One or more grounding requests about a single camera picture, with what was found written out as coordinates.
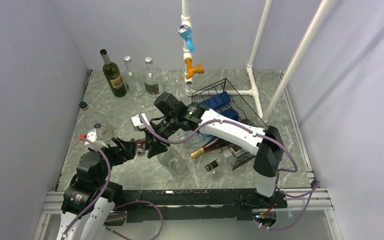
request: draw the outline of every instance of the gray marble table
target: gray marble table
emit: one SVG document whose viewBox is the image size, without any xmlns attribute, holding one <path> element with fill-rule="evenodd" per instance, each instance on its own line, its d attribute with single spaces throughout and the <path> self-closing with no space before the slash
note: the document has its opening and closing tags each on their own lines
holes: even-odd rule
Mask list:
<svg viewBox="0 0 384 240">
<path fill-rule="evenodd" d="M 185 104 L 189 104 L 191 98 L 186 96 L 184 92 L 183 70 L 165 70 L 162 74 L 166 81 L 166 91 L 172 93 Z M 269 101 L 279 84 L 277 72 L 274 70 L 256 71 L 254 77 L 264 109 L 269 105 Z M 206 70 L 204 74 L 193 77 L 193 88 L 198 90 L 223 78 L 229 79 L 237 90 L 248 90 L 251 87 L 245 70 L 210 69 Z M 244 99 L 255 110 L 252 97 L 244 96 Z M 92 72 L 83 100 L 89 104 L 90 108 L 101 112 L 112 126 L 114 135 L 123 140 L 144 138 L 143 132 L 133 130 L 130 120 L 132 116 L 146 113 L 150 119 L 162 115 L 154 107 L 154 99 L 146 95 L 138 98 L 129 94 L 121 98 L 114 97 L 102 72 Z M 64 191 L 68 187 L 79 164 L 80 156 L 88 151 L 78 140 L 78 135 L 85 134 L 87 131 L 82 122 L 83 117 L 84 115 L 80 111 L 59 179 L 58 191 Z M 297 173 L 282 173 L 280 186 L 284 188 L 309 187 L 306 164 L 300 151 L 299 140 L 296 137 L 284 95 L 279 100 L 267 124 L 279 129 L 283 143 L 297 161 L 299 168 Z M 170 139 L 180 139 L 184 135 L 185 133 L 179 130 Z M 223 158 L 223 155 L 219 154 L 220 151 L 206 153 L 195 160 L 191 159 L 189 154 L 205 142 L 205 140 L 194 143 L 190 141 L 174 146 L 187 161 L 188 171 L 184 175 L 171 175 L 160 165 L 156 157 L 150 159 L 137 157 L 122 165 L 115 166 L 111 172 L 111 181 L 122 185 L 125 190 L 233 189 L 255 188 L 257 186 L 257 173 L 253 170 L 254 160 L 245 163 L 234 171 L 229 164 L 221 164 L 214 172 L 207 172 L 205 165 L 218 158 Z M 280 167 L 293 168 L 285 154 Z"/>
</svg>

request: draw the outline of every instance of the blue plastic block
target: blue plastic block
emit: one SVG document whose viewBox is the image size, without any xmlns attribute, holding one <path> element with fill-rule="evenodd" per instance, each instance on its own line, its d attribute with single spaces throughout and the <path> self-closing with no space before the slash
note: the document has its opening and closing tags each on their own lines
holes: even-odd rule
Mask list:
<svg viewBox="0 0 384 240">
<path fill-rule="evenodd" d="M 239 113 L 235 111 L 233 108 L 229 108 L 225 111 L 222 111 L 220 115 L 235 121 L 239 121 Z"/>
<path fill-rule="evenodd" d="M 205 101 L 202 101 L 201 104 L 206 105 L 210 109 L 217 110 L 221 106 L 229 104 L 231 100 L 231 97 L 224 91 L 220 94 L 210 97 Z"/>
</svg>

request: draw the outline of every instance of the black bottle cap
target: black bottle cap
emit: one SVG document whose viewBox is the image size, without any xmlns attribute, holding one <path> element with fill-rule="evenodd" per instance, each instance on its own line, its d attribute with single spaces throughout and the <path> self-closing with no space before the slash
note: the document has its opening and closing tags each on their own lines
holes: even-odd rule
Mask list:
<svg viewBox="0 0 384 240">
<path fill-rule="evenodd" d="M 219 163 L 217 162 L 217 160 L 214 160 L 210 163 L 208 163 L 207 165 L 205 165 L 205 169 L 207 172 L 217 168 L 219 166 Z"/>
<path fill-rule="evenodd" d="M 81 109 L 85 109 L 88 107 L 88 104 L 85 102 L 85 101 L 82 101 L 81 103 L 78 104 L 78 106 L 81 108 Z"/>
</svg>

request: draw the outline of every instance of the bottle cap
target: bottle cap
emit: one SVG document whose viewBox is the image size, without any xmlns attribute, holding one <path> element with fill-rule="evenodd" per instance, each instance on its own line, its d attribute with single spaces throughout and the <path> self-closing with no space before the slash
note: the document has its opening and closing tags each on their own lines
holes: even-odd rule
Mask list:
<svg viewBox="0 0 384 240">
<path fill-rule="evenodd" d="M 205 170 L 207 172 L 209 172 L 209 171 L 217 168 L 218 166 L 219 166 L 219 163 L 217 162 L 217 160 L 214 160 L 214 161 L 208 163 L 207 165 L 205 165 Z"/>
<path fill-rule="evenodd" d="M 145 63 L 152 63 L 152 57 L 147 56 L 147 57 L 145 58 Z"/>
<path fill-rule="evenodd" d="M 197 157 L 203 155 L 205 153 L 204 149 L 200 148 L 190 154 L 190 157 L 192 159 L 196 159 Z"/>
<path fill-rule="evenodd" d="M 83 109 L 83 110 L 88 109 L 88 104 L 87 104 L 85 101 L 82 101 L 81 103 L 79 103 L 78 106 L 79 106 L 81 109 Z"/>
<path fill-rule="evenodd" d="M 124 56 L 124 61 L 126 63 L 131 63 L 132 62 L 132 58 L 130 56 Z"/>
</svg>

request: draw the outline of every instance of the white wall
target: white wall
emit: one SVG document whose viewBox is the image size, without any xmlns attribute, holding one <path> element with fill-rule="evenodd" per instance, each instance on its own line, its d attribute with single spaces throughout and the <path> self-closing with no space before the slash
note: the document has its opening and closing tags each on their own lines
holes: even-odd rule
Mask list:
<svg viewBox="0 0 384 240">
<path fill-rule="evenodd" d="M 384 239 L 384 1 L 337 1 L 288 89 L 344 239 Z"/>
<path fill-rule="evenodd" d="M 162 69 L 183 69 L 181 0 L 53 0 L 86 66 L 99 70 L 99 50 L 113 62 L 131 55 L 144 67 L 151 56 Z M 286 69 L 320 0 L 274 0 L 255 69 Z M 191 0 L 193 54 L 207 69 L 244 69 L 250 58 L 265 0 Z"/>
<path fill-rule="evenodd" d="M 49 0 L 0 1 L 0 240 L 32 239 L 86 72 Z"/>
</svg>

